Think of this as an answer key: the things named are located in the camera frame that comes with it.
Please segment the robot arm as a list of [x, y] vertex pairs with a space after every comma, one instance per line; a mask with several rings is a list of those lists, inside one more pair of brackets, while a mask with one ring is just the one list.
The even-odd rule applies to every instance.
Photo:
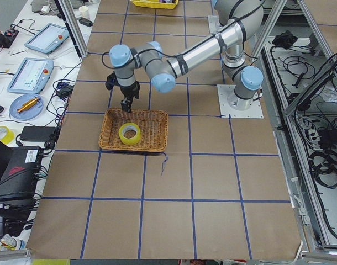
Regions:
[[110, 49], [113, 73], [107, 76], [105, 86], [108, 90], [120, 88], [124, 96], [123, 111], [130, 113], [133, 100], [139, 98], [136, 69], [143, 68], [156, 90], [167, 93], [175, 87], [177, 78], [219, 54], [224, 54], [223, 71], [235, 83], [228, 95], [229, 105], [236, 110], [249, 109], [264, 77], [257, 67], [246, 64], [244, 43], [261, 25], [263, 1], [213, 1], [212, 4], [218, 12], [218, 28], [181, 53], [166, 55], [157, 41], [134, 48], [117, 44]]

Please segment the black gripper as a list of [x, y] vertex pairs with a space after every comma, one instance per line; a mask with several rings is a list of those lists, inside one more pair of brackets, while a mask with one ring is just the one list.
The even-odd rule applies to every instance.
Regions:
[[139, 99], [140, 83], [138, 81], [135, 81], [130, 86], [120, 86], [120, 90], [124, 95], [124, 99], [121, 101], [121, 108], [122, 110], [131, 113], [131, 105], [133, 103], [133, 99]]

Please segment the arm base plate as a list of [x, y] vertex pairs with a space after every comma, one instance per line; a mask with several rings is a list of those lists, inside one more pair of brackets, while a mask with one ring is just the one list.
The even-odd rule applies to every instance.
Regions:
[[217, 15], [209, 15], [208, 18], [208, 26], [209, 26], [209, 33], [213, 36], [217, 36], [219, 31], [223, 29], [219, 22], [219, 17]]
[[258, 92], [251, 99], [240, 99], [235, 95], [235, 85], [217, 85], [220, 116], [222, 118], [263, 119]]

